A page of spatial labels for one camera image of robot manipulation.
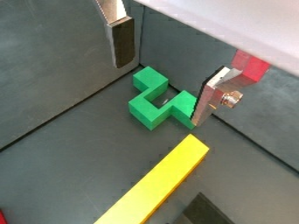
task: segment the gray floor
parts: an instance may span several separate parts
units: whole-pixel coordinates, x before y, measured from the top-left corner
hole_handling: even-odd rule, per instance
[[[149,131],[128,113],[137,94],[129,74],[0,153],[8,223],[93,223],[188,133],[209,153],[148,223],[172,223],[199,192],[237,224],[296,223],[298,174],[213,116]]]

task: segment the dark gray surface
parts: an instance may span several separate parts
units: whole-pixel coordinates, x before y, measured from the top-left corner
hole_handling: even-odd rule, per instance
[[[92,0],[0,1],[0,149],[137,66],[144,7],[125,7],[136,57],[116,69]]]
[[[137,94],[128,75],[0,153],[9,224],[93,223],[187,136],[129,115]],[[172,223],[199,192],[237,224],[296,223],[298,175],[215,117],[192,133],[209,153],[148,223]]]
[[[193,95],[236,49],[145,8],[140,62]],[[299,171],[299,79],[271,67],[263,80],[240,92],[241,103],[216,115]]]

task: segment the green block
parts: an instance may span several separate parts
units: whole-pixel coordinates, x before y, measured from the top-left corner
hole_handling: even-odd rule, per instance
[[[133,85],[143,92],[128,102],[131,114],[152,130],[168,116],[173,116],[189,129],[195,126],[191,115],[196,98],[181,91],[160,108],[151,101],[168,88],[168,79],[149,66],[133,75]]]

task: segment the red part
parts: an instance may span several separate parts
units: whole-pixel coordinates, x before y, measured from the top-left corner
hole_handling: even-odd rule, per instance
[[[3,212],[0,211],[0,224],[7,224],[5,222],[5,216],[3,214]]]
[[[237,70],[243,71],[241,74],[254,82],[260,81],[270,68],[267,62],[240,50],[236,51],[231,65]]]

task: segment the metal bracket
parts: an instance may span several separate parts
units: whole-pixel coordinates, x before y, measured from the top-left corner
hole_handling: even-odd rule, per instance
[[[93,0],[99,15],[107,24],[107,38],[116,68],[127,65],[136,56],[135,20],[127,15],[121,0]]]
[[[232,69],[221,66],[203,82],[195,103],[191,122],[200,126],[219,105],[235,108],[243,94],[239,90],[258,83],[267,72],[270,64],[237,50],[231,61]]]

